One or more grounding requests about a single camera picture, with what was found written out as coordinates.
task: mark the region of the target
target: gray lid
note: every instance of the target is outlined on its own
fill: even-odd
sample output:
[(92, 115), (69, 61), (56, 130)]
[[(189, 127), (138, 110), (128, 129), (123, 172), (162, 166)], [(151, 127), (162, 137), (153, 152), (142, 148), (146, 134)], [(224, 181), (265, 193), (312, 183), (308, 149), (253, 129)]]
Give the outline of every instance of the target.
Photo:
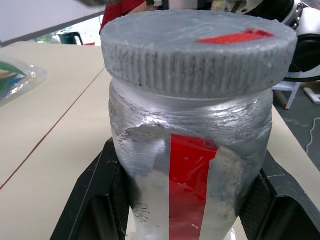
[[(198, 40), (262, 30), (273, 37), (234, 44)], [(106, 69), (117, 80), (181, 97), (231, 97), (269, 89), (286, 76), (296, 33), (277, 21), (216, 11), (131, 14), (101, 32)]]

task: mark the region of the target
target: floor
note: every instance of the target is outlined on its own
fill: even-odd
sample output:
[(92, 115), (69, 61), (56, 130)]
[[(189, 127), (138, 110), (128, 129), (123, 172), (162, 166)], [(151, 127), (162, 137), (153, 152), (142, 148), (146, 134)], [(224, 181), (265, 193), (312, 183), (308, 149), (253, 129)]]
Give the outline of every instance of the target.
[[(314, 119), (320, 118), (320, 104), (314, 104), (302, 88), (299, 89), (290, 110), (282, 107), (283, 103), (276, 95), (273, 104), (300, 145), (306, 150), (306, 146), (311, 141), (310, 131), (314, 126)], [(308, 148), (308, 156), (320, 171), (320, 119), (315, 121), (312, 136), (313, 141)]]

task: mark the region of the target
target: red tape strip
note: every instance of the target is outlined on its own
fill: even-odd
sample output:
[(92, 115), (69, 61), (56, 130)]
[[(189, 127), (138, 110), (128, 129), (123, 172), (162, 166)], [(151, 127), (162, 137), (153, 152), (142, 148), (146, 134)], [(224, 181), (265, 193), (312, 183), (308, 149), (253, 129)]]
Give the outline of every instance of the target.
[(266, 38), (273, 38), (274, 35), (268, 33), (263, 30), (258, 29), (246, 29), (242, 33), (236, 33), (231, 35), (225, 36), (218, 36), (214, 38), (206, 38), (200, 39), (196, 41), (200, 44), (217, 44), (217, 45), (228, 45), (228, 44), (239, 44), (245, 43), (249, 41), (259, 40), (259, 39), (266, 39)]
[(201, 138), (171, 136), (170, 240), (199, 240), (207, 202), (210, 161), (218, 147)]

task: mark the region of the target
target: table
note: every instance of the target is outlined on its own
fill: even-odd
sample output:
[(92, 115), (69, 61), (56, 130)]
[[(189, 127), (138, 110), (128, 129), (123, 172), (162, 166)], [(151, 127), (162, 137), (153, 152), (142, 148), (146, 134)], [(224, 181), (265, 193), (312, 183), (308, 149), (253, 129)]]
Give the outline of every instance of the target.
[[(49, 239), (78, 177), (111, 137), (112, 77), (99, 47), (24, 42), (0, 54), (49, 73), (0, 108), (0, 239)], [(320, 210), (318, 169), (274, 108), (272, 119), (269, 152)], [(237, 240), (246, 239), (239, 220), (234, 229)]]

